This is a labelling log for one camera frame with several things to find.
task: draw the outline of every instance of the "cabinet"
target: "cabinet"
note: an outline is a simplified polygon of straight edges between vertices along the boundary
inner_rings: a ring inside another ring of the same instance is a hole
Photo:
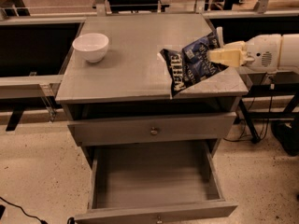
[[[161,49],[179,50],[210,28],[200,14],[89,18],[82,33],[110,39],[100,63],[73,53],[56,97],[92,168],[77,223],[161,223],[227,217],[212,156],[248,92],[233,68],[171,98]]]

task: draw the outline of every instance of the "drawer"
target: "drawer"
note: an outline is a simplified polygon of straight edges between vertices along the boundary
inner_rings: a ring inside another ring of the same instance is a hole
[[[235,112],[118,119],[88,119],[68,124],[80,146],[218,139],[225,137]]]
[[[91,187],[78,224],[228,217],[236,208],[223,199],[204,141],[97,147]]]

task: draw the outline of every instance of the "open drawer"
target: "open drawer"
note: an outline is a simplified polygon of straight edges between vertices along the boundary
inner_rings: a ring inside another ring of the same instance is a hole
[[[77,223],[162,223],[228,217],[203,141],[96,147],[86,214]]]
[[[85,119],[68,124],[79,146],[223,138],[235,112]]]

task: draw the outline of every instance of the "drawer front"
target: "drawer front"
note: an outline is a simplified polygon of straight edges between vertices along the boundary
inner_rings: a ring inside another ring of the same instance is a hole
[[[77,144],[100,146],[223,138],[230,131],[234,120],[235,112],[230,112],[131,119],[90,119],[72,121],[68,127]]]
[[[161,223],[228,217],[207,145],[200,141],[98,147],[91,197],[77,223]]]

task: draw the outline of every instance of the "floor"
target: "floor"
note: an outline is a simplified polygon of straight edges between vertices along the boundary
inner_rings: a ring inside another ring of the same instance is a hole
[[[58,1],[50,0],[54,7]],[[1,197],[49,224],[65,224],[86,212],[91,170],[67,129],[63,110],[53,123],[46,110],[26,111],[16,131],[8,133],[9,116],[0,113]],[[262,126],[257,124],[258,131]],[[227,138],[237,139],[242,131],[242,123],[236,124]],[[270,130],[255,145],[222,140],[213,161],[225,199],[238,207],[227,218],[181,224],[299,223],[299,157],[288,157]],[[39,223],[16,207],[0,204],[7,208],[1,224]]]

